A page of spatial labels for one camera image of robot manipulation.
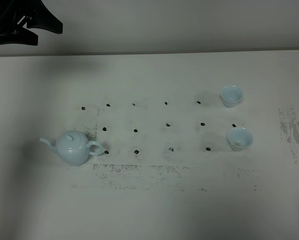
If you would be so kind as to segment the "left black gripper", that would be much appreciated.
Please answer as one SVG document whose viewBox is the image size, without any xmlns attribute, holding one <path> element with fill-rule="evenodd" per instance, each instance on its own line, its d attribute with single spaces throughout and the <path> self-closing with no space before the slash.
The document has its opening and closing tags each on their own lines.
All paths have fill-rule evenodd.
<svg viewBox="0 0 299 240">
<path fill-rule="evenodd" d="M 28 29 L 42 29 L 55 34 L 63 33 L 63 23 L 41 0 L 0 0 L 0 45 L 38 45 L 38 35 L 23 27 L 7 35 L 7 32 L 17 25 L 23 16 L 29 16 Z"/>
</svg>

